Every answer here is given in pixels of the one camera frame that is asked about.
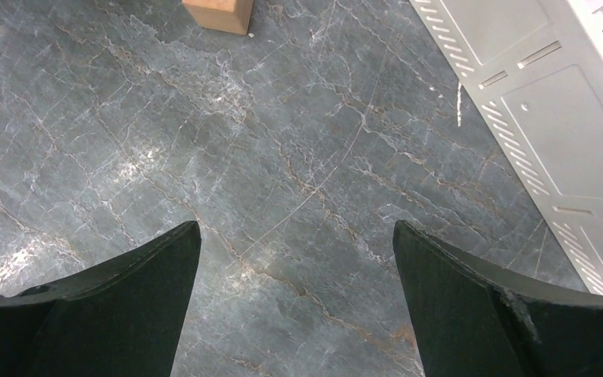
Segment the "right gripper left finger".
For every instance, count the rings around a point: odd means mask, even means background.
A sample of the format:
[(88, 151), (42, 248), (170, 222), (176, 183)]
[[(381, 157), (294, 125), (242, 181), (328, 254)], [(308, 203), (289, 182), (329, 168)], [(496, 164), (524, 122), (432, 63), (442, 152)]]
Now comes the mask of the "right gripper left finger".
[(0, 376), (168, 376), (201, 248), (186, 221), (83, 271), (0, 295)]

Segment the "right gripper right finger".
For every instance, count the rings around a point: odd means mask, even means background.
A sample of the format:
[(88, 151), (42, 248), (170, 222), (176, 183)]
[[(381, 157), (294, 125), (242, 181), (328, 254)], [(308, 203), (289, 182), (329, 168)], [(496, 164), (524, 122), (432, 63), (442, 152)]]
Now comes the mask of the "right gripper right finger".
[(393, 251), (428, 376), (603, 376), (603, 295), (505, 269), (399, 220)]

